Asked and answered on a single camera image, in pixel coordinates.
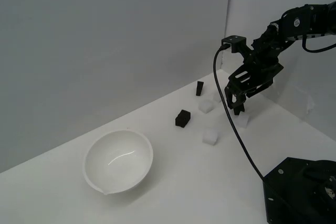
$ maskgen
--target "white cube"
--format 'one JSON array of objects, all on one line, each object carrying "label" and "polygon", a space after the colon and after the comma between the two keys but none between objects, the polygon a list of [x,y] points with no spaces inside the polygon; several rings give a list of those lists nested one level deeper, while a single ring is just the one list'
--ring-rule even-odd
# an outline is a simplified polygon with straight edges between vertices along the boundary
[{"label": "white cube", "polygon": [[246,128],[249,117],[250,116],[247,113],[241,112],[236,120],[237,126],[241,128]]},{"label": "white cube", "polygon": [[206,114],[206,113],[208,113],[208,112],[210,112],[211,110],[214,109],[214,105],[213,105],[212,101],[204,100],[204,101],[201,101],[199,103],[198,109]]},{"label": "white cube", "polygon": [[203,143],[215,145],[218,139],[218,131],[215,129],[206,128],[203,132]]}]

